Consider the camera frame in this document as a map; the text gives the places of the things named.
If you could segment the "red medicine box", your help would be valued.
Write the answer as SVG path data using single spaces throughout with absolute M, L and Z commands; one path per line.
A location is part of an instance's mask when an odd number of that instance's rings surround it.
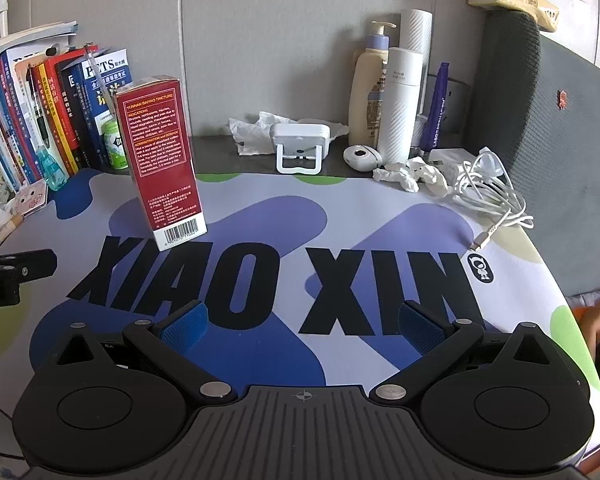
M 181 83 L 152 76 L 114 90 L 132 179 L 162 252 L 207 233 L 198 193 Z

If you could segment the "wipe tissue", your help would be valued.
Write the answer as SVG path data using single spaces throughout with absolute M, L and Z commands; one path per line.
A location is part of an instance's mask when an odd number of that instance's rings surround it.
M 377 182 L 396 183 L 409 193 L 417 193 L 421 183 L 434 196 L 445 197 L 450 192 L 442 172 L 419 156 L 409 159 L 405 164 L 393 162 L 385 167 L 376 168 L 372 177 Z

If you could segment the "teal glass bottle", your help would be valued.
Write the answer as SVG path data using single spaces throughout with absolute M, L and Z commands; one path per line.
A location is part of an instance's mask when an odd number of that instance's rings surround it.
M 60 168 L 57 160 L 46 150 L 44 145 L 38 146 L 35 153 L 47 186 L 54 192 L 59 191 L 68 181 L 65 171 Z

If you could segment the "yellow book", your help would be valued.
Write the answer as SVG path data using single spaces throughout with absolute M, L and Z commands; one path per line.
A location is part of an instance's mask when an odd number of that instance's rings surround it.
M 32 68 L 32 74 L 35 81 L 36 90 L 38 90 L 38 95 L 40 96 L 45 118 L 48 126 L 50 127 L 50 132 L 54 137 L 57 151 L 60 155 L 62 163 L 66 168 L 68 176 L 72 177 L 78 171 L 78 166 L 76 166 L 76 160 L 73 157 L 71 148 L 64 133 L 64 129 L 62 128 L 58 111 L 55 107 L 52 90 L 50 90 L 50 83 L 48 82 L 48 78 L 46 76 L 44 64 L 40 63 L 35 65 Z

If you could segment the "black pen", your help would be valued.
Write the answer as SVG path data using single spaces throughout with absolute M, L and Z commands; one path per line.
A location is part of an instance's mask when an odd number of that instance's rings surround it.
M 38 131 L 40 132 L 41 139 L 46 148 L 50 147 L 50 137 L 48 136 L 48 128 L 44 115 L 44 110 L 38 95 L 38 87 L 36 86 L 33 67 L 29 66 L 27 69 L 27 82 L 31 95 L 31 102 L 34 109 L 34 117 L 38 124 Z

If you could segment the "green gum bottle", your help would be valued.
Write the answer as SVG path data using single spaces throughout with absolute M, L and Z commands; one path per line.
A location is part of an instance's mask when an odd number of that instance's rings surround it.
M 111 168 L 116 171 L 128 168 L 129 165 L 126 160 L 118 122 L 113 117 L 102 124 L 102 140 L 105 144 Z

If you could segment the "black book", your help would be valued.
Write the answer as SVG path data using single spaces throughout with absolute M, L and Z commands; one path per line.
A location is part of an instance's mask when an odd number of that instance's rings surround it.
M 80 102 L 78 83 L 73 77 L 72 68 L 69 67 L 73 60 L 62 61 L 57 65 L 57 73 L 60 80 L 62 95 L 65 106 L 85 160 L 84 165 L 93 169 L 100 169 L 100 159 L 94 148 L 91 138 L 90 127 L 87 125 Z

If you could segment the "red book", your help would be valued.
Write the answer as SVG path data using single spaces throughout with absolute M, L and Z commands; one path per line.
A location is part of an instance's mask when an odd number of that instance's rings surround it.
M 66 52 L 56 54 L 50 58 L 46 58 L 44 68 L 47 82 L 50 85 L 50 94 L 54 99 L 54 107 L 58 116 L 60 128 L 67 141 L 71 158 L 73 160 L 72 171 L 76 174 L 80 169 L 88 167 L 86 155 L 81 146 L 80 140 L 74 131 L 73 124 L 66 104 L 66 92 L 61 83 L 61 69 L 69 61 L 78 57 L 78 51 L 70 48 Z

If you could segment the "blue PETS book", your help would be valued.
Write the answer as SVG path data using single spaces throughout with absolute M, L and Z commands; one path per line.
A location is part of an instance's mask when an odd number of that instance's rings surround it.
M 118 121 L 114 109 L 114 92 L 132 81 L 128 51 L 119 49 L 87 53 L 81 63 L 81 70 L 82 86 L 90 110 L 88 117 L 95 127 L 97 147 L 108 167 L 112 169 L 102 140 L 102 124 L 111 117 Z

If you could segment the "crumpled white tissue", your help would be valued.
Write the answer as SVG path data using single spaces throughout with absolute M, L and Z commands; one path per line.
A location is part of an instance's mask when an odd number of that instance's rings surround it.
M 349 134 L 349 127 L 340 122 L 314 118 L 294 120 L 269 112 L 260 112 L 256 122 L 243 122 L 235 118 L 228 120 L 228 131 L 236 144 L 237 154 L 240 156 L 272 155 L 275 148 L 271 139 L 271 129 L 276 124 L 325 125 L 330 130 L 330 140 Z

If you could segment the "white folding phone stand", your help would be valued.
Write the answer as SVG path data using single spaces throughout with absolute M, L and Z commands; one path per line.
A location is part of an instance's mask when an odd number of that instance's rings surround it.
M 306 122 L 279 122 L 272 125 L 270 136 L 275 148 L 276 170 L 280 174 L 316 176 L 328 155 L 330 128 Z M 312 167 L 288 166 L 287 160 L 312 160 Z

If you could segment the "stack of paper booklets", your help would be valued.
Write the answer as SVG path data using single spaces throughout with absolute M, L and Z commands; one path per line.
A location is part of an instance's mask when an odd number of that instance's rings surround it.
M 70 21 L 50 23 L 28 28 L 21 32 L 14 32 L 13 34 L 0 38 L 0 54 L 10 48 L 19 47 L 22 44 L 27 44 L 31 41 L 75 34 L 78 31 L 78 28 L 79 24 L 77 21 Z

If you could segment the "white ribbed bottle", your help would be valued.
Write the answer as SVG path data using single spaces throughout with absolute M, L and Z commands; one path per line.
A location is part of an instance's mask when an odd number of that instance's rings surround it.
M 408 159 L 421 82 L 422 54 L 390 48 L 377 141 L 377 151 L 384 165 L 404 164 Z

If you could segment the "cream lotion pump bottle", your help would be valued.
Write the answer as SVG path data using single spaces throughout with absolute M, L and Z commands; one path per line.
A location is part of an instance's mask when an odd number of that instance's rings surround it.
M 396 24 L 372 21 L 365 49 L 355 63 L 348 114 L 350 145 L 377 145 L 390 46 L 387 28 Z

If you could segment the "tall white tube bottle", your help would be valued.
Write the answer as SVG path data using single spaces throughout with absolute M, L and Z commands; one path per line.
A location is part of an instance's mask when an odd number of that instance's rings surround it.
M 426 10 L 404 9 L 401 11 L 400 47 L 422 55 L 418 114 L 422 114 L 425 106 L 433 21 L 434 16 Z

